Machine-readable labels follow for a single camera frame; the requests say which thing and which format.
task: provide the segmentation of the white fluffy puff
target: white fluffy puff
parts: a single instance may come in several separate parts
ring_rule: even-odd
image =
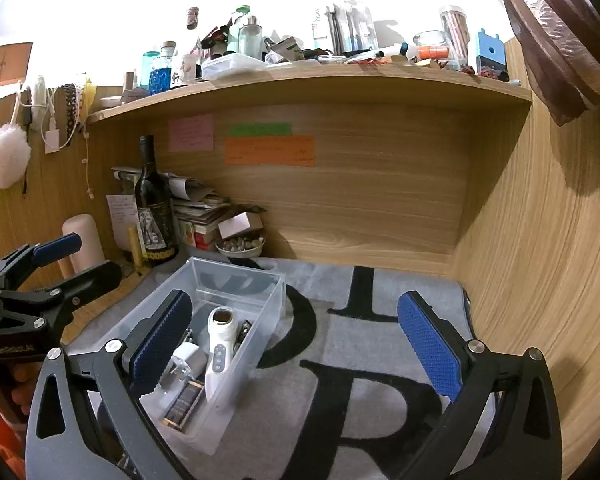
[[[17,124],[0,127],[0,189],[13,186],[24,175],[31,156],[27,135]]]

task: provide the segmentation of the blue glass bottle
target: blue glass bottle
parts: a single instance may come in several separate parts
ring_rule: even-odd
[[[160,57],[154,60],[149,73],[149,94],[159,94],[171,88],[171,63],[175,48],[175,41],[165,41],[162,44]]]

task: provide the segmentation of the blue gripper pad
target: blue gripper pad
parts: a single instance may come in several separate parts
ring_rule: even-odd
[[[82,247],[82,239],[76,233],[67,234],[46,244],[33,247],[31,262],[36,267],[45,267],[70,254],[77,253]]]
[[[131,331],[125,340],[127,350],[123,355],[123,367],[128,367],[129,394],[139,397],[154,390],[192,314],[189,295],[172,290],[154,314],[141,320]]]
[[[426,308],[440,322],[433,309],[417,292],[401,295],[398,299],[398,323],[436,392],[454,402],[462,389],[461,364],[423,312]]]

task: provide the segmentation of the metal screw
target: metal screw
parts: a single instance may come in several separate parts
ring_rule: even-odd
[[[46,357],[48,359],[53,360],[53,359],[58,359],[61,354],[62,354],[62,350],[56,346],[55,348],[52,348],[51,350],[49,350],[49,352],[46,353]]]
[[[113,354],[122,348],[122,341],[120,339],[112,339],[111,341],[107,341],[107,344],[104,345],[104,349]]]
[[[531,347],[529,349],[529,357],[531,357],[534,361],[542,361],[542,352],[537,348]]]
[[[469,344],[467,345],[469,350],[474,354],[481,354],[484,352],[484,343],[482,341],[478,341],[477,339],[471,339]]]

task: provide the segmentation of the blue clamp handle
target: blue clamp handle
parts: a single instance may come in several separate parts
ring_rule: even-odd
[[[48,264],[61,260],[69,254],[77,253],[81,247],[82,239],[80,235],[71,233],[34,247],[31,261],[36,267],[48,266]]]

